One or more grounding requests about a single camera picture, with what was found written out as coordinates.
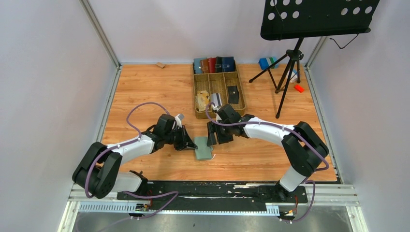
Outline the green card holder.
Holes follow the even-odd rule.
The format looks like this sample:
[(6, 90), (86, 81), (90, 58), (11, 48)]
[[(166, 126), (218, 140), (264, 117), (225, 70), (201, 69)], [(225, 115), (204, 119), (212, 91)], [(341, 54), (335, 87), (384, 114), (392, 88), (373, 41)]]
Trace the green card holder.
[(207, 137), (195, 137), (194, 143), (197, 145), (195, 149), (195, 157), (198, 161), (212, 160), (214, 155), (212, 154), (213, 148), (207, 145)]

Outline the grey credit card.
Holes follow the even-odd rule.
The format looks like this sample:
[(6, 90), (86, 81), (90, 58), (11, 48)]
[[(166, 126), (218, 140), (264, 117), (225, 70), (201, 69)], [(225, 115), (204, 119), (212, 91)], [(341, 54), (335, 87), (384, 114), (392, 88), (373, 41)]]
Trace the grey credit card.
[(220, 93), (211, 93), (210, 101), (214, 102), (217, 106), (222, 106), (222, 98)]

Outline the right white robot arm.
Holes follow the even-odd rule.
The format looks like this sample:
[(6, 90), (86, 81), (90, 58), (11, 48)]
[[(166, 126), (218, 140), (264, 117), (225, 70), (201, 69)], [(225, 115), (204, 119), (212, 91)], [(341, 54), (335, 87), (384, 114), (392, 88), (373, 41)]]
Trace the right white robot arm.
[(262, 120), (254, 115), (240, 115), (226, 104), (217, 108), (213, 102), (205, 108), (216, 115), (208, 124), (208, 146), (228, 143), (234, 136), (260, 139), (283, 147), (290, 167), (277, 185), (282, 191), (293, 192), (316, 171), (327, 170), (330, 165), (325, 160), (329, 148), (306, 122), (296, 125), (278, 124)]

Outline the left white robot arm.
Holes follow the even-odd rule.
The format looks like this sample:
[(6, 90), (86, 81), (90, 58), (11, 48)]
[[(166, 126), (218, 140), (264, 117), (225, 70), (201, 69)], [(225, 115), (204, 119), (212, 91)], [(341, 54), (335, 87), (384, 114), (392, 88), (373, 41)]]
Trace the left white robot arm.
[(146, 178), (135, 171), (120, 172), (121, 165), (152, 154), (165, 145), (172, 145), (176, 151), (198, 148), (182, 124), (182, 118), (182, 114), (163, 114), (156, 124), (133, 139), (110, 145), (92, 143), (73, 172), (72, 181), (90, 198), (102, 199), (112, 191), (137, 192)]

